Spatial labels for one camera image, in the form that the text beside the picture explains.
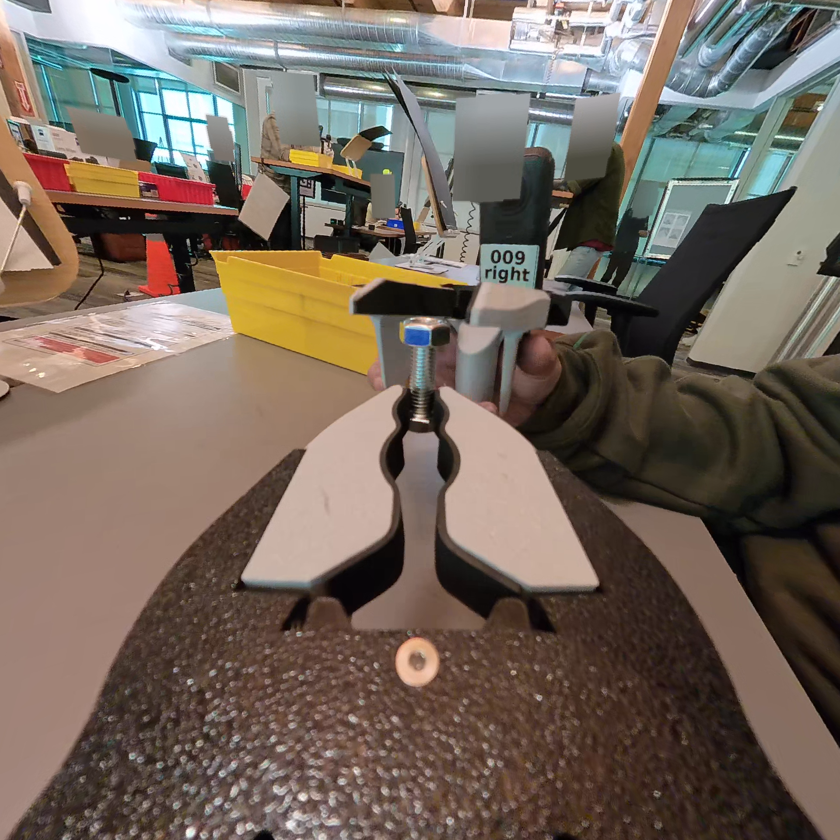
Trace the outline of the black floor lamp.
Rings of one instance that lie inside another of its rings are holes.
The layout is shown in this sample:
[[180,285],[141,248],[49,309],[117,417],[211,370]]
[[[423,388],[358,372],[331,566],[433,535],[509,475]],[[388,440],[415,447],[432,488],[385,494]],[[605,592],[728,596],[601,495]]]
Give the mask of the black floor lamp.
[[123,109],[120,101],[118,85],[129,85],[130,79],[116,71],[107,70],[103,68],[91,67],[90,73],[97,78],[101,78],[108,82],[111,91],[112,103],[114,111],[120,117],[123,116]]

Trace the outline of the red parts bin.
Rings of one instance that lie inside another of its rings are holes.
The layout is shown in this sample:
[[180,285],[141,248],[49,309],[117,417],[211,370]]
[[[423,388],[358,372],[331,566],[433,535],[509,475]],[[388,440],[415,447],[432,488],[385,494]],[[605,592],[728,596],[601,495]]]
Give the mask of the red parts bin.
[[204,206],[215,204],[214,185],[171,175],[139,172],[141,184],[153,185],[158,199],[168,203],[189,203]]
[[67,159],[43,154],[24,153],[32,172],[38,182],[47,191],[72,193],[73,185],[67,173]]

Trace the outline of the large yellow storage bin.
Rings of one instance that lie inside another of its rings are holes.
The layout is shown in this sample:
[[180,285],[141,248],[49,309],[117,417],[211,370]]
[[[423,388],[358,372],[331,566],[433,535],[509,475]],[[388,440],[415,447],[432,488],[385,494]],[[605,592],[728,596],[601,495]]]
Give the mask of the large yellow storage bin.
[[355,289],[379,277],[426,287],[449,283],[315,250],[216,250],[212,257],[236,333],[361,374],[377,347],[372,321],[350,313]]

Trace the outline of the wood-edged grey table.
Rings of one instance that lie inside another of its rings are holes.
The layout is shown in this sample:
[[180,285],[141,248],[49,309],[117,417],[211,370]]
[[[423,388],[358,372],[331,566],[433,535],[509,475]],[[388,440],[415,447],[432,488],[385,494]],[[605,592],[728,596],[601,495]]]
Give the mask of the wood-edged grey table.
[[[415,275],[422,275],[427,279],[434,279],[443,284],[461,284],[474,286],[480,281],[480,268],[475,265],[456,264],[455,262],[438,259],[436,257],[424,257],[418,255],[408,256],[385,256],[385,252],[377,256],[371,255],[373,258],[368,259],[368,263],[379,267],[397,268],[403,272],[413,272]],[[549,317],[549,322],[546,330],[555,333],[575,334],[589,332],[593,329],[592,325],[587,321],[583,304],[578,301],[572,301],[570,304],[570,314],[565,323],[561,323]]]

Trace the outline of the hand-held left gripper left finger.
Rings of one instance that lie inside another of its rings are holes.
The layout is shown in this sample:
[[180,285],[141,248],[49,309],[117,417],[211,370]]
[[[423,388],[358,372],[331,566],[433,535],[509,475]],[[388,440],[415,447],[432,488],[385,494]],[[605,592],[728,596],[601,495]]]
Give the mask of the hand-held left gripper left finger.
[[404,468],[405,390],[393,386],[306,447],[240,582],[356,613],[403,572],[396,478]]

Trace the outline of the dark faced document stand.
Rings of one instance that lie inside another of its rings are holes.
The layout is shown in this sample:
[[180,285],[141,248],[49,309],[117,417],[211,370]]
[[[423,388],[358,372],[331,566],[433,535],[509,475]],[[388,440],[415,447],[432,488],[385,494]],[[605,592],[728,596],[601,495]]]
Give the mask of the dark faced document stand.
[[434,245],[434,256],[443,258],[446,244],[459,232],[449,179],[415,92],[393,67],[384,73],[383,78],[395,98],[390,144],[393,152],[403,152],[402,187],[411,185],[415,164],[418,164],[436,230],[436,236],[430,240],[426,252],[430,253]]

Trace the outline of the green leg standing desk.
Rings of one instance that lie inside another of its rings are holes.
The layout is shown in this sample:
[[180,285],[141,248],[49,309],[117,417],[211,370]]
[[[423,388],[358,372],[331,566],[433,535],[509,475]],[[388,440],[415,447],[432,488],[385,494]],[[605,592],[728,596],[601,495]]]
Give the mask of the green leg standing desk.
[[265,166],[275,173],[290,178],[290,249],[301,250],[303,244],[301,228],[301,193],[300,181],[313,180],[327,186],[333,192],[344,194],[344,227],[353,225],[354,200],[371,199],[371,185],[360,174],[344,170],[334,165],[306,165],[290,161],[277,161],[252,156],[250,161],[257,166]]

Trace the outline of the red label laminated sheet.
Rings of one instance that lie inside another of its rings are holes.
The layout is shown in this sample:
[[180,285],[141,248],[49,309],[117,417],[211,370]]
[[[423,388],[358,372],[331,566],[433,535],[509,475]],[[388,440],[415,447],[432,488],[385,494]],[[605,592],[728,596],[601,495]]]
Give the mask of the red label laminated sheet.
[[62,393],[233,335],[228,315],[172,301],[87,311],[2,332],[1,375]]

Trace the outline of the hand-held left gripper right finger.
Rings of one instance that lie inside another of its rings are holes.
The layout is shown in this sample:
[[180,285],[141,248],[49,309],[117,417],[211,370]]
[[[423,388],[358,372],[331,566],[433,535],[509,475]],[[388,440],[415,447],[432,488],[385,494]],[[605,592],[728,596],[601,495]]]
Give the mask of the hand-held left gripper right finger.
[[489,618],[505,599],[545,618],[542,597],[590,594],[599,577],[535,447],[485,408],[442,387],[436,396],[436,575]]

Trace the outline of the person's right forearm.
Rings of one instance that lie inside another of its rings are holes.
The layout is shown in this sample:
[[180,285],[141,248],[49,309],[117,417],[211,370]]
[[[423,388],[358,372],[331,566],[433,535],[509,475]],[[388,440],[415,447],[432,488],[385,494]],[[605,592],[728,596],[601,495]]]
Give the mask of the person's right forearm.
[[609,332],[552,343],[560,381],[518,430],[593,488],[732,532],[838,522],[838,356],[713,381]]

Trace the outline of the black office chair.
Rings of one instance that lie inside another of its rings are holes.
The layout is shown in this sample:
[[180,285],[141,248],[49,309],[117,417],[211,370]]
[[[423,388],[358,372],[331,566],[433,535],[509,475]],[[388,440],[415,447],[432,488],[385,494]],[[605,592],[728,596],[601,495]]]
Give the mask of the black office chair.
[[781,192],[726,205],[708,205],[687,236],[646,287],[633,298],[608,284],[559,277],[571,288],[553,298],[605,309],[626,358],[654,356],[672,365],[686,328],[765,236],[796,192]]

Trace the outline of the orange traffic cone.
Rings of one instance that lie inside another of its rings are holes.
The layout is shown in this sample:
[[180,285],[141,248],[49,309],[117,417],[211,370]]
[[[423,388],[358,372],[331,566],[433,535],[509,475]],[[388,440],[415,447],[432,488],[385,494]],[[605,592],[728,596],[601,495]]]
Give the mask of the orange traffic cone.
[[162,298],[181,293],[179,278],[168,245],[161,234],[145,236],[146,281],[138,292],[150,298]]

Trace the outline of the silver bolt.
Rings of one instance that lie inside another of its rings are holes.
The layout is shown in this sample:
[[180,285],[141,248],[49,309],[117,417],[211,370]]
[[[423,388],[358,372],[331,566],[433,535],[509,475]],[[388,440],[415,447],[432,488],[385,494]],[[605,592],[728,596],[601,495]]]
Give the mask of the silver bolt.
[[416,433],[428,433],[432,430],[437,349],[406,348],[411,363],[408,391],[411,395],[412,415],[409,428]]

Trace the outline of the silver hex nut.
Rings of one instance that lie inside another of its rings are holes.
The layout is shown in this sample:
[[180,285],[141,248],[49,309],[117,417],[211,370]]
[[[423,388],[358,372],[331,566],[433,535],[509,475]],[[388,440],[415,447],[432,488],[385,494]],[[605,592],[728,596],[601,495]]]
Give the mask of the silver hex nut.
[[416,317],[400,325],[400,338],[410,349],[437,349],[450,341],[450,327],[445,320]]

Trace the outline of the grey notice board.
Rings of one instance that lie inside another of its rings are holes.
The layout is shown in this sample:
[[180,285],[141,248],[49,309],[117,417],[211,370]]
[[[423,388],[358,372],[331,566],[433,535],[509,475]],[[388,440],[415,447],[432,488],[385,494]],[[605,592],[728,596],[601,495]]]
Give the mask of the grey notice board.
[[738,178],[672,178],[648,226],[640,259],[668,260],[708,205],[730,203]]

